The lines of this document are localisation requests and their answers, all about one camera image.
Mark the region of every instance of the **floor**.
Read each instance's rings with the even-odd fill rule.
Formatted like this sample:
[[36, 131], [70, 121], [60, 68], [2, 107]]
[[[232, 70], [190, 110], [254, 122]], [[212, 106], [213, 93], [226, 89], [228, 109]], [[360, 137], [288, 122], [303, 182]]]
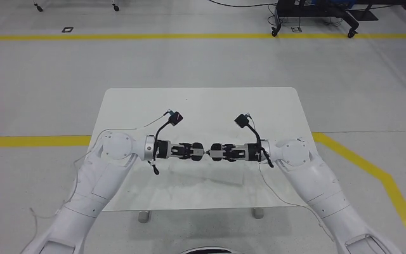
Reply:
[[[223, 3], [253, 4], [255, 0]], [[404, 39], [336, 39], [349, 27], [302, 18], [302, 37], [269, 34], [266, 6], [228, 8], [205, 0], [0, 0], [0, 136], [90, 135], [108, 88], [292, 86], [313, 132], [323, 132], [388, 172], [406, 196]], [[406, 11], [374, 10], [361, 34], [406, 34]], [[280, 35], [292, 34], [290, 18]], [[210, 34], [208, 39], [5, 40], [4, 35]], [[219, 34], [236, 34], [218, 39]], [[306, 35], [330, 34], [327, 39]], [[406, 230], [381, 182], [334, 151], [318, 151], [352, 205], [406, 251]], [[72, 161], [86, 147], [0, 148], [0, 253], [18, 253], [34, 234], [29, 207], [52, 214], [66, 198]], [[103, 212], [85, 253], [179, 253], [205, 245], [244, 253], [336, 253], [302, 208]], [[51, 223], [39, 221], [39, 232]]]

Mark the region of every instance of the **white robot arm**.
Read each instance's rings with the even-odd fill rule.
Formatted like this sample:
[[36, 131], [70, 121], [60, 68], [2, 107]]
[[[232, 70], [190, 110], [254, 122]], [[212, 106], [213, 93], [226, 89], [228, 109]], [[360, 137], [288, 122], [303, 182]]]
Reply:
[[[151, 136], [143, 142], [136, 142], [123, 133], [108, 133], [103, 137], [79, 169], [70, 201], [62, 206], [52, 226], [35, 238], [23, 253], [83, 253], [86, 236], [96, 217], [117, 193], [137, 157], [152, 158], [153, 145]], [[112, 159], [129, 159], [124, 166], [117, 166], [106, 162], [102, 158], [105, 154]]]
[[339, 254], [401, 254], [388, 239], [374, 231], [348, 202], [335, 174], [303, 140], [268, 142], [275, 161], [304, 202], [323, 220]]
[[[172, 118], [172, 124], [176, 125], [181, 121], [179, 116], [172, 114], [167, 123]], [[247, 115], [240, 115], [236, 119], [241, 128], [248, 126], [256, 134], [256, 143], [213, 144], [207, 154], [214, 161], [267, 160], [270, 166], [275, 163], [303, 201], [323, 220], [334, 236], [339, 254], [402, 253], [360, 218], [343, 194], [332, 170], [317, 153], [309, 150], [305, 141], [298, 138], [272, 144], [261, 140], [248, 122]], [[178, 157], [199, 161], [204, 155], [200, 143], [171, 144], [158, 140], [159, 130], [156, 136], [147, 136], [141, 142], [125, 133], [104, 135], [81, 166], [70, 201], [62, 206], [52, 226], [35, 238], [23, 253], [82, 254], [86, 236], [96, 217], [117, 193], [137, 157], [148, 161], [154, 167], [155, 174], [159, 174], [155, 158]], [[113, 160], [129, 159], [124, 166], [117, 166], [108, 163], [103, 156]]]

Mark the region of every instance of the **white table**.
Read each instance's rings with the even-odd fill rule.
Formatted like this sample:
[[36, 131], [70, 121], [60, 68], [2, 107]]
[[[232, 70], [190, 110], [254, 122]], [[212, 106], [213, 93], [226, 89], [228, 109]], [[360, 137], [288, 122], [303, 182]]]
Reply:
[[[316, 149], [305, 114], [294, 88], [152, 88], [109, 89], [103, 99], [91, 139], [107, 128], [138, 128], [167, 109], [184, 120], [169, 125], [159, 139], [172, 143], [255, 142], [254, 134], [240, 129], [234, 119], [249, 112], [261, 138], [281, 140], [303, 137]], [[135, 139], [154, 135], [167, 117], [139, 130], [124, 131]], [[147, 162], [137, 161], [105, 211], [254, 208], [288, 206], [265, 185], [258, 163], [200, 162], [177, 158], [158, 159], [160, 175]], [[261, 165], [266, 181], [285, 201], [304, 204], [277, 167]]]

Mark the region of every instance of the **yellow floor line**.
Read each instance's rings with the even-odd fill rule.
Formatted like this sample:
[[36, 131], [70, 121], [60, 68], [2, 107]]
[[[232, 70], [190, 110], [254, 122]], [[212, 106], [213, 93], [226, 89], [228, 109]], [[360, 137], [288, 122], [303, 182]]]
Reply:
[[91, 136], [0, 137], [0, 147], [88, 146]]
[[346, 147], [323, 133], [313, 133], [313, 138], [315, 142], [324, 144], [326, 147], [343, 156], [347, 160], [351, 161], [353, 164], [357, 165], [358, 167], [381, 181], [386, 190], [386, 193], [393, 203], [393, 206], [398, 212], [403, 225], [406, 227], [406, 201], [404, 200], [402, 193], [396, 185], [396, 182], [393, 180], [392, 176], [389, 173], [386, 173], [384, 170], [373, 165], [366, 159], [347, 149]]
[[[88, 146], [91, 136], [0, 137], [0, 147], [71, 147]], [[406, 227], [406, 201], [389, 173], [373, 165], [323, 133], [313, 133], [315, 142], [324, 144], [351, 161], [383, 184], [393, 206]]]
[[[143, 39], [348, 39], [346, 34], [33, 34], [0, 35], [0, 41]], [[357, 34], [353, 39], [406, 39], [406, 34]]]

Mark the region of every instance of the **caster wheel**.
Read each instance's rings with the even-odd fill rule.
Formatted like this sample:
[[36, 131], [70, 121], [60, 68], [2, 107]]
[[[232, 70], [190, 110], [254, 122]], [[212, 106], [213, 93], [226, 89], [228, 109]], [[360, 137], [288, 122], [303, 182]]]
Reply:
[[355, 30], [351, 28], [350, 31], [348, 31], [347, 37], [348, 37], [348, 38], [352, 38], [352, 37], [354, 37], [354, 35], [355, 35], [356, 33], [357, 33], [357, 32], [355, 32]]

